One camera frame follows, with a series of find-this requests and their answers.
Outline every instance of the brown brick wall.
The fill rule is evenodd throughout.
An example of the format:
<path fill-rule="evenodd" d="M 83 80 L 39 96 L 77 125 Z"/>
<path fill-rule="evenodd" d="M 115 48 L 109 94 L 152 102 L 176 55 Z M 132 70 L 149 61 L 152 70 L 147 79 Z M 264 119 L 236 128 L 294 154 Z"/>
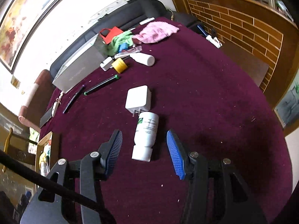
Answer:
<path fill-rule="evenodd" d="M 207 32 L 215 28 L 222 43 L 228 39 L 270 66 L 260 86 L 265 91 L 279 58 L 283 34 L 247 14 L 210 3 L 187 1 L 192 14 L 205 24 Z"/>

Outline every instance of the pink towel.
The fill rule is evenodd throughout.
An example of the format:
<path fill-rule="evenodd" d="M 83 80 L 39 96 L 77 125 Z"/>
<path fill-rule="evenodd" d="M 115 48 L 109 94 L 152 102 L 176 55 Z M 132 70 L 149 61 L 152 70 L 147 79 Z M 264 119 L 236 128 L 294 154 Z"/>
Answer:
<path fill-rule="evenodd" d="M 145 44 L 156 43 L 179 30 L 179 28 L 166 22 L 151 22 L 138 35 L 134 35 L 133 38 Z"/>

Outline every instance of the red bag handle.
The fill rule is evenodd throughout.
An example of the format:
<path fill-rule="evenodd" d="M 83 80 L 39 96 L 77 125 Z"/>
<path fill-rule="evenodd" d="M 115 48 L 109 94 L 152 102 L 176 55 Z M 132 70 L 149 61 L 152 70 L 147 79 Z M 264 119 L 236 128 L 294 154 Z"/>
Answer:
<path fill-rule="evenodd" d="M 101 36 L 102 36 L 103 38 L 106 38 L 104 35 L 102 35 L 102 32 L 105 31 L 105 30 L 109 30 L 109 32 L 110 32 L 112 29 L 102 29 L 102 30 L 100 31 L 100 34 L 101 34 Z"/>

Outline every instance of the white wall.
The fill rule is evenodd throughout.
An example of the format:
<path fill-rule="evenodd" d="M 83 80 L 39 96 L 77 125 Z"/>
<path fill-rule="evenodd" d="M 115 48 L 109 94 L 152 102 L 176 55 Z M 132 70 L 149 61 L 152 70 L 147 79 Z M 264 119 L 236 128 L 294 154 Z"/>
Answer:
<path fill-rule="evenodd" d="M 116 4 L 115 1 L 62 0 L 37 28 L 18 61 L 14 72 L 21 82 L 18 90 L 10 84 L 12 75 L 0 64 L 0 102 L 18 114 L 24 97 L 21 91 L 26 91 L 43 69 L 49 69 L 64 49 L 96 22 L 95 19 L 91 21 L 94 15 L 101 14 L 107 7 L 105 11 L 111 10 L 109 5 Z M 172 0 L 160 1 L 175 10 Z"/>
<path fill-rule="evenodd" d="M 299 180 L 299 128 L 286 137 L 293 171 L 293 190 Z"/>

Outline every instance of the painting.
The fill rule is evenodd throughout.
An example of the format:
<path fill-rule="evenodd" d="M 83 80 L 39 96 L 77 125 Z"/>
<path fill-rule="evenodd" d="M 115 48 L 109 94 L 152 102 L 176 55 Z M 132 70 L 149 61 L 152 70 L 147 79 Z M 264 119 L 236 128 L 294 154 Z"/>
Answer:
<path fill-rule="evenodd" d="M 0 24 L 0 61 L 10 73 L 36 28 L 60 1 L 12 0 Z"/>
<path fill-rule="evenodd" d="M 299 71 L 289 90 L 276 106 L 276 112 L 283 127 L 289 126 L 299 119 Z"/>

